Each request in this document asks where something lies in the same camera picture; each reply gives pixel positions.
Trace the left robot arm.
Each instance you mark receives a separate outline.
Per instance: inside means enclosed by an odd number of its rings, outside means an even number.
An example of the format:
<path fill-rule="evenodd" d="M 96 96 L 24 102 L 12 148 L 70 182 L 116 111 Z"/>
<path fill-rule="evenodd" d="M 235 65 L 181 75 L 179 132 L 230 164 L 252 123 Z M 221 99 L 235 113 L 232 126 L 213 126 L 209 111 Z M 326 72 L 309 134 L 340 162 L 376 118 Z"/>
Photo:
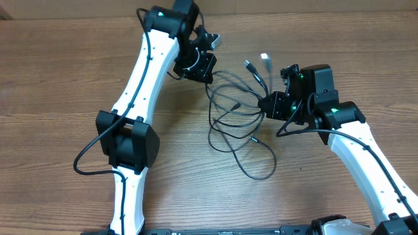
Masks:
<path fill-rule="evenodd" d="M 157 157 L 160 139 L 152 129 L 156 100 L 170 69 L 181 79 L 213 81 L 221 37 L 196 25 L 194 1 L 154 6 L 140 22 L 140 53 L 130 79 L 110 112 L 100 111 L 96 127 L 115 181 L 114 216 L 104 234 L 143 234 L 146 174 Z"/>

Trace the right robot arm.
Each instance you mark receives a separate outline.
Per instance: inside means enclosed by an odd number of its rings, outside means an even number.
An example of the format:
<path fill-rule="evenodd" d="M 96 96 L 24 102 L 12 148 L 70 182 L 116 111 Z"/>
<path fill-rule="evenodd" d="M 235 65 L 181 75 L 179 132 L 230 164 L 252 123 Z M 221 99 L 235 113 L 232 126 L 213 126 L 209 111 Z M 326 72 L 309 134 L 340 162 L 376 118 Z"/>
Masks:
<path fill-rule="evenodd" d="M 328 64 L 281 69 L 286 90 L 268 94 L 258 106 L 270 119 L 285 125 L 307 124 L 305 129 L 285 131 L 276 137 L 317 133 L 344 163 L 359 187 L 375 229 L 342 225 L 344 217 L 333 215 L 312 222 L 312 234 L 416 234 L 417 195 L 405 184 L 380 150 L 358 106 L 340 102 Z"/>

